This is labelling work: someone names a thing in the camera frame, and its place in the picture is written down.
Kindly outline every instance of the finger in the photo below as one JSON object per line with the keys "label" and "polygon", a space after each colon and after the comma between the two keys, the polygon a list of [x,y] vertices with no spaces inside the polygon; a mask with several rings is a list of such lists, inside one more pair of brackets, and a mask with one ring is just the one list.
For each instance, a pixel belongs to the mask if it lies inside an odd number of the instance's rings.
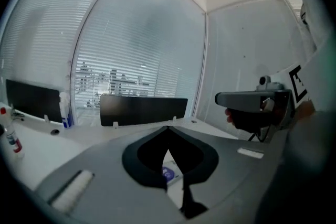
{"label": "finger", "polygon": [[227,115],[227,116],[231,116],[231,111],[230,111],[229,109],[226,109],[226,110],[225,110],[225,115]]}

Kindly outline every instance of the white label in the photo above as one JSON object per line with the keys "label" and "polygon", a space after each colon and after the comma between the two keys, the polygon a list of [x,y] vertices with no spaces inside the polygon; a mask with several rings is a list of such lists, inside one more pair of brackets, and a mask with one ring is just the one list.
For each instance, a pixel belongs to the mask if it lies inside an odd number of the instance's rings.
{"label": "white label", "polygon": [[298,76],[300,70],[301,66],[295,63],[294,65],[270,76],[272,82],[280,82],[285,86],[285,89],[292,91],[295,108],[302,102],[309,100],[306,87]]}
{"label": "white label", "polygon": [[11,134],[7,134],[6,137],[7,137],[8,142],[12,146],[13,150],[17,150],[19,147],[16,143],[17,137],[15,135],[15,132],[13,132]]}
{"label": "white label", "polygon": [[250,150],[247,150],[247,149],[242,148],[242,147],[240,149],[238,149],[237,152],[240,153],[240,154],[249,156],[249,157],[257,158],[257,159],[261,159],[264,156],[263,153],[250,151]]}

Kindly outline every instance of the paper card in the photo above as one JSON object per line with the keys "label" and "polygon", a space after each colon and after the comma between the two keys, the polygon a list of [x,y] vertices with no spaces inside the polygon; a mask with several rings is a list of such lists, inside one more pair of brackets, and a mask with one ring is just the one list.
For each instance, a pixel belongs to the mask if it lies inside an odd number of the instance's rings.
{"label": "paper card", "polygon": [[271,82],[280,82],[285,86],[285,89],[292,91],[295,108],[302,102],[309,101],[307,89],[298,76],[300,70],[301,65],[295,63],[276,74],[270,75]]}
{"label": "paper card", "polygon": [[167,195],[172,200],[172,202],[177,206],[178,209],[182,207],[183,204],[183,174],[170,151],[167,151],[163,165],[162,165],[162,175],[167,180]]}

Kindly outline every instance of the black panel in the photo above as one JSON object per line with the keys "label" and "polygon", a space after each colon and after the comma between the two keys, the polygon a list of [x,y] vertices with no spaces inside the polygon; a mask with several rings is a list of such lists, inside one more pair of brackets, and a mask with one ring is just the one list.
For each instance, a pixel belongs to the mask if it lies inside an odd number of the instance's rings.
{"label": "black panel", "polygon": [[8,105],[16,110],[51,121],[62,122],[59,108],[59,91],[6,80]]}
{"label": "black panel", "polygon": [[163,127],[128,145],[122,154],[123,167],[139,184],[167,191],[166,179],[162,175],[167,150],[183,173],[181,212],[186,218],[193,218],[207,208],[193,200],[189,186],[207,181],[216,169],[219,156],[213,147],[174,127]]}
{"label": "black panel", "polygon": [[100,97],[102,126],[146,124],[184,117],[188,99],[122,97],[104,94]]}

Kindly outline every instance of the white sticker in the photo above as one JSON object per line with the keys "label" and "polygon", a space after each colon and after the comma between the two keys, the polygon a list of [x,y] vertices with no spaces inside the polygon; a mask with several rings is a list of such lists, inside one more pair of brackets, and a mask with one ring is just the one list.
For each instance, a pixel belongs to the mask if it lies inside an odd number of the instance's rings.
{"label": "white sticker", "polygon": [[263,153],[256,152],[256,151],[250,151],[242,147],[238,149],[237,152],[240,154],[249,156],[249,157],[257,158],[257,159],[261,159],[264,156]]}
{"label": "white sticker", "polygon": [[298,63],[271,75],[271,82],[280,82],[285,86],[285,89],[291,90],[295,108],[297,108],[303,101],[309,100],[306,87],[298,76],[301,66]]}

